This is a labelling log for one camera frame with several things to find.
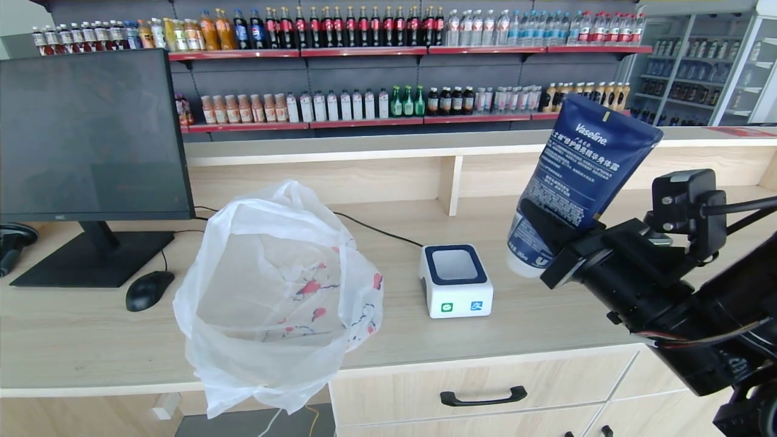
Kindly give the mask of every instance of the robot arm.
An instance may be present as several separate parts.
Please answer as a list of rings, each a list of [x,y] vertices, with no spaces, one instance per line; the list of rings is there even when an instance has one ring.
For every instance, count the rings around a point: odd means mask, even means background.
[[[725,214],[752,210],[726,227]],[[726,437],[777,435],[777,233],[698,291],[682,280],[714,261],[728,235],[777,211],[777,198],[726,205],[715,173],[691,170],[655,179],[644,221],[581,232],[531,200],[521,211],[555,256],[541,276],[549,288],[584,285],[697,395],[732,386],[714,420]],[[658,232],[688,235],[689,245],[657,245]]]

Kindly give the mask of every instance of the monitor stand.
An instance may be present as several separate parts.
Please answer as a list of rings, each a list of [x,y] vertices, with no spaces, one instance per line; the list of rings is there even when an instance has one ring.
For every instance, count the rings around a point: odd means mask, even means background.
[[[11,285],[118,288],[174,236],[172,231],[112,232],[105,222],[78,223],[83,233],[24,272]]]

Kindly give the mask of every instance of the computer monitor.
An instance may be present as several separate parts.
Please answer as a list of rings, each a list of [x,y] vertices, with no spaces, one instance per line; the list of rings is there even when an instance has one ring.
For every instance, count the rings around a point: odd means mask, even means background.
[[[0,61],[0,222],[84,230],[11,285],[120,287],[173,233],[106,220],[193,217],[164,50]]]

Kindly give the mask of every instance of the black object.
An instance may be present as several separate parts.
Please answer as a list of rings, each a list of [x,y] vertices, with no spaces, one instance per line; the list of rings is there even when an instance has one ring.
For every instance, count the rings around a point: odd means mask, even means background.
[[[0,117],[0,219],[84,229],[12,285],[121,286],[172,232],[105,221],[194,217],[166,51],[0,61]]]
[[[130,285],[124,303],[132,312],[151,308],[162,298],[176,276],[171,271],[153,271],[144,274]]]
[[[634,218],[609,229],[595,222],[579,230],[528,199],[521,201],[521,212],[555,256],[542,281],[550,288],[568,281],[585,285],[610,309],[608,319],[631,332],[698,341],[766,320],[722,341],[653,351],[699,396],[733,386],[734,395],[713,421],[724,435],[774,435],[777,232],[697,292],[682,280],[723,248],[725,215],[704,211],[724,204],[715,173],[690,170],[655,179],[653,210],[644,222]],[[650,230],[688,235],[688,248],[653,245]],[[752,388],[755,395],[747,399]]]
[[[0,278],[11,273],[22,249],[38,240],[38,231],[22,223],[0,224]]]
[[[524,399],[528,394],[523,386],[515,386],[510,388],[510,397],[504,399],[494,400],[459,400],[456,398],[456,393],[452,391],[444,391],[440,393],[440,402],[449,407],[478,407],[480,405],[498,405],[509,404],[510,402],[518,402]]]

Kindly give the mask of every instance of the vaseline logo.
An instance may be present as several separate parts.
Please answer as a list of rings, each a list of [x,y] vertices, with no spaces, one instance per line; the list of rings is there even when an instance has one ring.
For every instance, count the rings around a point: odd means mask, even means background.
[[[607,139],[605,137],[602,137],[599,132],[589,131],[585,127],[585,124],[578,124],[577,128],[575,128],[575,131],[580,132],[581,134],[587,136],[588,138],[596,141],[597,143],[599,143],[601,145],[607,145]]]

